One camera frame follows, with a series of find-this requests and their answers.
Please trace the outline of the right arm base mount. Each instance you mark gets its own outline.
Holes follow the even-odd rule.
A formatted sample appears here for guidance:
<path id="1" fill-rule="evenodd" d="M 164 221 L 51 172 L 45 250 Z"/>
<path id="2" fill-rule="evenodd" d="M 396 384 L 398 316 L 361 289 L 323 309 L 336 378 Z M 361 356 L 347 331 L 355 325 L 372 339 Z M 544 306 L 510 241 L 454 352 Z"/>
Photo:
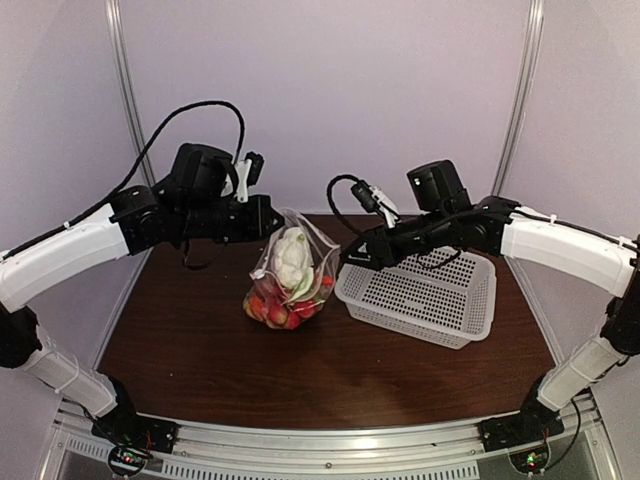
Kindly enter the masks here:
<path id="1" fill-rule="evenodd" d="M 563 422 L 547 423 L 521 413 L 483 420 L 478 425 L 486 453 L 506 450 L 511 466 L 521 474 L 542 473 L 550 464 L 549 439 L 565 431 Z"/>

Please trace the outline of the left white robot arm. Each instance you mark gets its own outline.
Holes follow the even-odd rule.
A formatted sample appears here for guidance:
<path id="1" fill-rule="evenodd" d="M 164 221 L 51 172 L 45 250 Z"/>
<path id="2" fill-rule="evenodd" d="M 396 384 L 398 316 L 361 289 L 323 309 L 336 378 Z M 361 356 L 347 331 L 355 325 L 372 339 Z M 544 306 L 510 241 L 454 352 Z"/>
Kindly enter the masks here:
<path id="1" fill-rule="evenodd" d="M 82 220 L 1 255 L 1 365 L 36 376 L 79 403 L 123 444 L 137 442 L 144 424 L 123 388 L 55 345 L 28 306 L 44 291 L 97 265 L 167 243 L 187 254 L 193 240 L 216 244 L 268 238 L 284 224 L 265 194 L 250 194 L 264 165 L 201 144 L 180 146 L 170 173 L 152 187 L 108 196 Z"/>

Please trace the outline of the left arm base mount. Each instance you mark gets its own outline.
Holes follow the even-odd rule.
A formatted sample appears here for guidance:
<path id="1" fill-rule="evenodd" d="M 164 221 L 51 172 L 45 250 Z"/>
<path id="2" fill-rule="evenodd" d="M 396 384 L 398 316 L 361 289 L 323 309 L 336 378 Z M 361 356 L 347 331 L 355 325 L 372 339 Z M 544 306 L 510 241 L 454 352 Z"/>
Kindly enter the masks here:
<path id="1" fill-rule="evenodd" d="M 111 450 L 107 466 L 117 476 L 130 478 L 157 462 L 156 455 L 171 454 L 177 440 L 178 424 L 144 415 L 96 418 L 88 414 L 91 433 L 107 440 Z"/>

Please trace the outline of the red lychee bunch toy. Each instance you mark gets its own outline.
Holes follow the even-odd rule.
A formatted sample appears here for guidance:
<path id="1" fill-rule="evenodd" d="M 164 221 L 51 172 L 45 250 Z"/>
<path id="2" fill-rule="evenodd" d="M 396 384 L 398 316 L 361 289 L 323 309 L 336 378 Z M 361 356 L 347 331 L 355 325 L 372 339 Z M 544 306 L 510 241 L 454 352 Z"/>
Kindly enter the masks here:
<path id="1" fill-rule="evenodd" d="M 276 330 L 294 330 L 302 323 L 319 314 L 324 308 L 334 286 L 334 279 L 324 276 L 319 291 L 310 300 L 297 300 L 285 303 L 285 291 L 274 280 L 267 280 L 264 288 L 255 291 L 264 302 L 267 310 L 266 321 L 269 328 Z"/>

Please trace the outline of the white cauliflower toy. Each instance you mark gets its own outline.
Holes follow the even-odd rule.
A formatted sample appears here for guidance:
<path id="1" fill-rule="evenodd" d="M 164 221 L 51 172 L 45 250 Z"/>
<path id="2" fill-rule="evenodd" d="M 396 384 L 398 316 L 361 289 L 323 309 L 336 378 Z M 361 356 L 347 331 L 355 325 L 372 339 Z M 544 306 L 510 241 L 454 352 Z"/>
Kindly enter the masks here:
<path id="1" fill-rule="evenodd" d="M 288 303 L 304 296 L 314 279 L 311 247 L 301 227 L 287 228 L 272 248 L 271 268 Z"/>

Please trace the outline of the clear dotted zip bag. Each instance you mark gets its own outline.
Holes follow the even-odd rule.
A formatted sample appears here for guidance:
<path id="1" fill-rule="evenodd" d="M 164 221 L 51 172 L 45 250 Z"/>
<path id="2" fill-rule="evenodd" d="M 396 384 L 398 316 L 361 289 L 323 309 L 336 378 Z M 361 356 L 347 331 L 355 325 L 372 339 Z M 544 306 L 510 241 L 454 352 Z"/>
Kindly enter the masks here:
<path id="1" fill-rule="evenodd" d="M 245 314 L 274 330 L 295 330 L 319 314 L 334 289 L 341 247 L 309 218 L 284 208 L 253 271 Z"/>

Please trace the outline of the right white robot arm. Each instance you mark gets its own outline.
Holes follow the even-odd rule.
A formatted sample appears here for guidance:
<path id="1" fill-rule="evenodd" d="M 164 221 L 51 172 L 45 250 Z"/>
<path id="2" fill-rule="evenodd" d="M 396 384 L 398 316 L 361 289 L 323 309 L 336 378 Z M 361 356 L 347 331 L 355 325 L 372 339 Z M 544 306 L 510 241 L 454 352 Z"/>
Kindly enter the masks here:
<path id="1" fill-rule="evenodd" d="M 612 295 L 600 332 L 531 388 L 513 419 L 519 440 L 535 440 L 574 396 L 597 383 L 614 366 L 639 353 L 639 243 L 612 237 L 543 215 L 515 200 L 487 196 L 472 203 L 455 165 L 439 160 L 408 172 L 421 210 L 401 218 L 393 202 L 352 174 L 351 193 L 381 226 L 360 230 L 342 215 L 337 219 L 355 234 L 342 252 L 345 264 L 380 271 L 405 258 L 439 247 L 457 253 L 475 250 L 495 257 L 537 263 L 585 280 Z"/>

